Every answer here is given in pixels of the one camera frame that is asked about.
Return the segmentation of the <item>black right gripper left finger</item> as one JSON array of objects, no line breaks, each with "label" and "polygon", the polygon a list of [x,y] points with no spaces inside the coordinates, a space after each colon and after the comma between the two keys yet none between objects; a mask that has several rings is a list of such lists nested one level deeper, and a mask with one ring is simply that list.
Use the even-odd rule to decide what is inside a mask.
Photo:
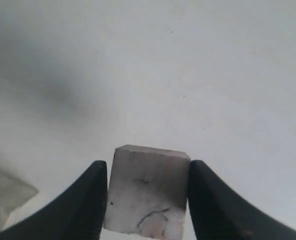
[{"label": "black right gripper left finger", "polygon": [[107,164],[94,161],[62,194],[0,232],[0,240],[98,240],[107,205]]}]

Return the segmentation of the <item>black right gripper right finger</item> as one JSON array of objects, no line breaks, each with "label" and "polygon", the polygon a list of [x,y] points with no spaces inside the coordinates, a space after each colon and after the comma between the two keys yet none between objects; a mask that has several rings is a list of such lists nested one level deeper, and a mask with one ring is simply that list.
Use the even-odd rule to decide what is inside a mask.
[{"label": "black right gripper right finger", "polygon": [[198,240],[296,240],[296,230],[265,214],[202,160],[190,163],[188,202]]}]

